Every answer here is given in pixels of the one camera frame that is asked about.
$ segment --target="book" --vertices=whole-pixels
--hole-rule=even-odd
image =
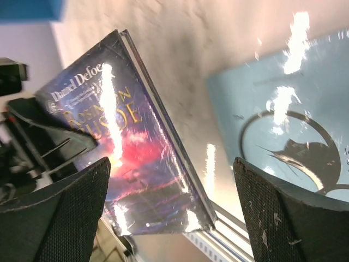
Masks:
[[[297,36],[289,50],[207,79],[226,153],[231,165],[242,157],[307,190],[349,201],[349,31]]]
[[[214,228],[216,214],[127,31],[113,31],[41,88],[38,103],[111,162],[105,216],[118,235]]]

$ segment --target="light blue book cover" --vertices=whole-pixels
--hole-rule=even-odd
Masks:
[[[349,201],[349,31],[308,41],[306,30],[287,51],[210,77],[211,104],[231,165],[243,157]]]

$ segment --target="blue book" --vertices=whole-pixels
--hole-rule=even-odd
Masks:
[[[35,97],[111,162],[105,215],[119,235],[214,228],[216,214],[127,31],[113,31]]]
[[[226,153],[349,201],[349,31],[291,44],[207,80]]]

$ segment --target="book title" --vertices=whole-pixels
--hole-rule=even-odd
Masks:
[[[94,72],[101,72],[101,65],[97,65],[95,69],[96,71]],[[92,72],[93,71],[91,69],[90,73],[92,77],[97,75],[97,73],[93,74]],[[77,76],[78,78],[75,78],[76,76],[74,78],[79,79],[79,81],[81,81],[79,83],[82,84],[86,80],[90,80],[92,78],[90,75],[78,74]],[[142,122],[139,108],[135,105],[133,95],[126,86],[123,88],[123,90],[116,90],[114,95],[115,99],[111,100],[116,102],[115,121],[117,122],[120,130],[125,129],[129,123]],[[106,119],[104,112],[105,110],[102,106],[95,104],[90,106],[88,109],[79,112],[77,115],[76,112],[73,114],[72,111],[65,111],[63,112],[63,115],[71,128],[80,130],[84,133],[90,133],[96,140],[98,140],[103,135],[110,135],[110,131],[108,129],[108,121],[110,120]]]

